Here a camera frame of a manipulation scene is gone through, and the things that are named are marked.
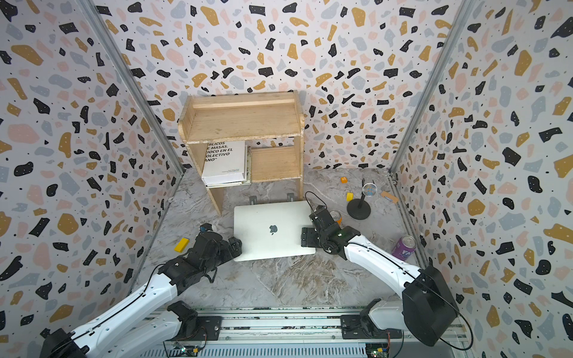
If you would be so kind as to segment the silver laptop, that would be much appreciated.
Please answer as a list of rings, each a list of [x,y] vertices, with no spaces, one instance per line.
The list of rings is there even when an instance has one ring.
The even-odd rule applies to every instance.
[[[236,262],[316,253],[301,245],[301,230],[312,226],[304,201],[255,204],[234,208],[234,237],[242,242]]]

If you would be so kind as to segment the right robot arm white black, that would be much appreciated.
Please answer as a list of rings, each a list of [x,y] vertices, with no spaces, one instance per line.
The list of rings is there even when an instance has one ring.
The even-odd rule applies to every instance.
[[[399,310],[384,309],[375,299],[360,314],[357,324],[368,337],[379,337],[388,330],[406,330],[422,344],[433,347],[459,316],[458,306],[443,275],[432,266],[408,264],[371,243],[352,227],[341,228],[328,209],[319,205],[310,214],[313,228],[303,228],[301,245],[321,248],[357,264],[376,276],[401,297]]]

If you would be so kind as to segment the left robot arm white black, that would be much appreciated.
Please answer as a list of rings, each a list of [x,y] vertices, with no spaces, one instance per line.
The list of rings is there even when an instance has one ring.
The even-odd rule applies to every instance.
[[[154,268],[146,283],[119,304],[69,333],[50,333],[40,356],[126,357],[166,340],[207,340],[197,311],[178,297],[203,278],[213,283],[219,266],[241,253],[239,239],[200,232],[185,254]]]

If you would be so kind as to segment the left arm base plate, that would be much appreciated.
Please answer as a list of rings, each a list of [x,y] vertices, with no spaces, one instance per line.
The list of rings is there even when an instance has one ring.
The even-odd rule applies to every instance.
[[[217,341],[221,328],[222,316],[199,316],[184,322],[167,341]]]

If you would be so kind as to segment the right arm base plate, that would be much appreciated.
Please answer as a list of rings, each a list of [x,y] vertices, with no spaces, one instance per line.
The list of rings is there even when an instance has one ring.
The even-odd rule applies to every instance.
[[[388,337],[401,339],[403,332],[397,329],[382,330],[374,325],[368,316],[340,316],[342,336],[345,340],[385,340]]]

